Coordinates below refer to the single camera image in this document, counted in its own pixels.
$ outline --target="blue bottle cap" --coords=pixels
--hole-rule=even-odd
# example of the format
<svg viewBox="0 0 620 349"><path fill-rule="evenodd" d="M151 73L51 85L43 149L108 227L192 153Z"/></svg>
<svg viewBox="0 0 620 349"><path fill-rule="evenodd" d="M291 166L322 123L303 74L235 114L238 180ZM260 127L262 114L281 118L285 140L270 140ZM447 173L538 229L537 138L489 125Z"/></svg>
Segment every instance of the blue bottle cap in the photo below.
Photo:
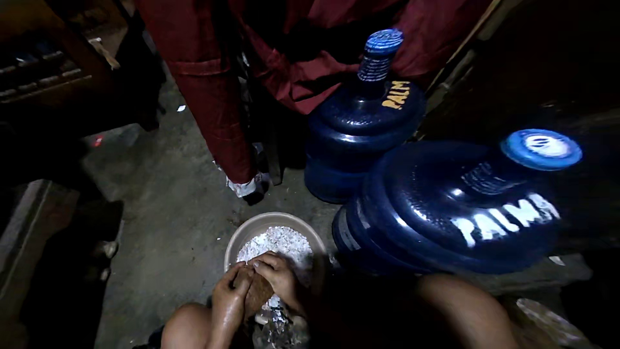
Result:
<svg viewBox="0 0 620 349"><path fill-rule="evenodd" d="M549 130L513 132L500 148L514 162L541 171L562 170L582 157L579 145L565 135Z"/></svg>
<svg viewBox="0 0 620 349"><path fill-rule="evenodd" d="M368 53L389 55L398 51L402 40L402 32L398 29L379 30L368 37L364 49Z"/></svg>

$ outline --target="metal basin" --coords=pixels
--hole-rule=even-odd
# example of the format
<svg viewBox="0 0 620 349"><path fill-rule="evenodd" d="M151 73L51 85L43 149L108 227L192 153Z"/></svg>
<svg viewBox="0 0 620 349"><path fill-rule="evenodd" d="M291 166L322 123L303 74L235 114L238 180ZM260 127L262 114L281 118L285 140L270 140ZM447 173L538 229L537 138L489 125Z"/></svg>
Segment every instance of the metal basin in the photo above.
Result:
<svg viewBox="0 0 620 349"><path fill-rule="evenodd" d="M313 294L320 294L325 279L325 270L327 266L327 250L323 241L312 227L298 217L283 212L268 212L245 221L235 231L224 256L224 272L226 272L231 264L237 261L237 255L243 245L257 235L264 233L269 227L289 227L297 230L304 235L312 248L312 283L311 291Z"/></svg>

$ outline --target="knee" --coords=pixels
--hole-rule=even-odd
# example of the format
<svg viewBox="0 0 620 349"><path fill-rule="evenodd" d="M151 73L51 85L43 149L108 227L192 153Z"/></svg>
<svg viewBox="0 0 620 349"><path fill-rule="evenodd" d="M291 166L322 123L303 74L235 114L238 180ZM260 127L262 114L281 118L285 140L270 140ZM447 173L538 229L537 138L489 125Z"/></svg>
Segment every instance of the knee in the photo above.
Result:
<svg viewBox="0 0 620 349"><path fill-rule="evenodd" d="M211 327L210 310L198 303L179 307L166 322L162 348L199 348L208 340Z"/></svg>
<svg viewBox="0 0 620 349"><path fill-rule="evenodd" d="M202 317L206 310L206 306L200 303L185 303L174 311L170 320Z"/></svg>
<svg viewBox="0 0 620 349"><path fill-rule="evenodd" d="M420 278L417 291L423 298L431 301L446 299L452 301L478 300L482 302L495 302L493 296L486 291L456 276L447 274L423 276Z"/></svg>

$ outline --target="person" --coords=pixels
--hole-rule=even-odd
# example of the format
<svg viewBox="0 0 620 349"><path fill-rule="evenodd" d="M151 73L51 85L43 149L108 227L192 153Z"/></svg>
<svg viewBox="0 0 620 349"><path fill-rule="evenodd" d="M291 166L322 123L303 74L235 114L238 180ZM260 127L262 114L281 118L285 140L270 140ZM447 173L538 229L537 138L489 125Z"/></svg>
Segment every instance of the person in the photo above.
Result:
<svg viewBox="0 0 620 349"><path fill-rule="evenodd" d="M250 125L277 124L279 157L299 142L303 115L355 74L370 34L405 41L392 70L422 89L467 38L491 0L136 0L139 14L239 197L258 190Z"/></svg>
<svg viewBox="0 0 620 349"><path fill-rule="evenodd" d="M241 268L251 270L240 273ZM254 273L262 275L271 284L274 293L289 310L306 318L311 331L313 327L319 327L321 331L337 333L329 337L330 347L377 347L390 342L390 338L381 336L374 341L366 329L347 326L341 314L321 304L299 285L284 258L269 251L250 260L247 265L238 262L232 266L213 289L211 309L197 303L189 303L177 309L164 327L162 349L229 348L242 324L244 299ZM237 276L242 279L237 282L237 288L232 288ZM453 348L518 348L507 313L485 291L457 277L435 274L421 277L413 293L427 309L433 309L442 316L447 325L446 334L451 332L456 339ZM398 311L407 313L406 309L404 306ZM432 318L429 313L419 317L422 322L432 322ZM391 335L383 330L378 332L384 336ZM416 347L416 343L421 343L421 337L428 333L420 330L415 340L410 340L410 333L402 333L401 330L401 334L409 334L409 338L401 343L410 343L410 347ZM446 337L449 336L440 333L431 338L429 343L440 342Z"/></svg>

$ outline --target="blue water jug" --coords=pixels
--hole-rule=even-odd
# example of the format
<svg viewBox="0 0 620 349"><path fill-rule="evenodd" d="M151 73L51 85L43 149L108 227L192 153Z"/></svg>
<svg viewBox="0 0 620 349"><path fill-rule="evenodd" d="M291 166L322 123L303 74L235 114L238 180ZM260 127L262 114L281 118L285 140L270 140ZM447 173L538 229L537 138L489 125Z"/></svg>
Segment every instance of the blue water jug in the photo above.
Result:
<svg viewBox="0 0 620 349"><path fill-rule="evenodd" d="M538 129L496 149L408 143L374 165L332 234L345 260L372 274L522 270L554 248L562 219L539 174L581 156L568 137Z"/></svg>
<svg viewBox="0 0 620 349"><path fill-rule="evenodd" d="M310 114L304 180L319 199L346 202L372 165L411 137L424 117L421 90L410 81L386 81L401 43L397 29L370 35L357 78Z"/></svg>

